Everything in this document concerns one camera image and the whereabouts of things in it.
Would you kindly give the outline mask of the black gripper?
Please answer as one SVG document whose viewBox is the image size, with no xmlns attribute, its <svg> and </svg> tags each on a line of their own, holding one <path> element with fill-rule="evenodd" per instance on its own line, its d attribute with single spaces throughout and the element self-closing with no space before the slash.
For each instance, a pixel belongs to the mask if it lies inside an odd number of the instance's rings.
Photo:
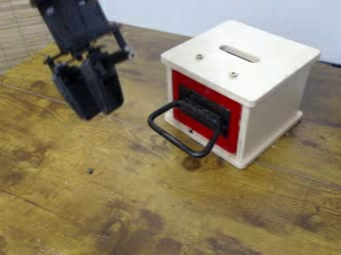
<svg viewBox="0 0 341 255">
<path fill-rule="evenodd" d="M 123 102 L 124 96 L 116 72 L 116 64 L 134 54 L 120 31 L 120 25 L 110 22 L 99 0 L 29 0 L 48 27 L 60 53 L 48 57 L 45 65 L 53 69 L 52 80 L 71 109 L 83 120 L 96 114 L 110 114 Z M 108 54 L 92 43 L 112 34 L 119 50 Z M 71 55 L 82 60 L 80 67 L 57 65 L 56 59 Z"/>
</svg>

